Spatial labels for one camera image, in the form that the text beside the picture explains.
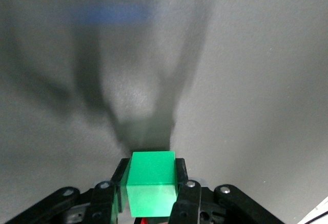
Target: bolt head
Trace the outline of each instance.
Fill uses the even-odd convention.
[[[99,220],[99,219],[102,218],[102,216],[103,216],[102,212],[98,211],[96,213],[93,213],[92,218],[96,219],[96,220]]]
[[[224,194],[228,194],[230,193],[230,189],[228,187],[221,187],[220,188],[220,191]]]
[[[102,182],[102,183],[100,184],[100,188],[102,188],[102,189],[106,189],[106,188],[108,188],[108,187],[109,187],[108,182]]]
[[[63,196],[69,196],[69,195],[72,195],[73,194],[73,190],[72,189],[67,189],[64,193],[63,193]]]
[[[186,183],[186,185],[187,185],[187,187],[195,187],[196,186],[196,183],[195,182],[193,182],[193,181],[191,181],[191,180],[189,180],[189,181],[187,181],[187,183]]]

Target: gray wall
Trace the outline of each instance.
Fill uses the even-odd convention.
[[[327,57],[328,0],[0,0],[0,222],[171,149],[297,223],[328,195]]]

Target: green cube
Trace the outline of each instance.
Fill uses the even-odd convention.
[[[170,216],[177,199],[174,151],[134,152],[127,192],[132,217]]]

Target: red part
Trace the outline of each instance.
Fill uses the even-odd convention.
[[[142,218],[140,224],[148,224],[147,218]]]

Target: screw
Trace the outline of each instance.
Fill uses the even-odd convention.
[[[99,212],[93,213],[92,218],[99,220],[102,218],[102,216],[103,216],[102,212],[99,211]]]
[[[182,211],[182,212],[180,213],[180,216],[181,216],[181,217],[187,217],[188,214],[187,214],[185,211]]]
[[[228,194],[230,193],[230,189],[228,187],[221,187],[220,188],[220,191],[224,194]]]
[[[186,185],[187,185],[187,187],[195,187],[196,183],[189,180],[189,181],[187,181]]]
[[[73,194],[73,190],[72,189],[67,189],[64,193],[63,193],[63,196],[69,196],[69,195],[72,195]]]
[[[100,188],[105,189],[107,187],[109,187],[109,184],[107,182],[100,183]]]

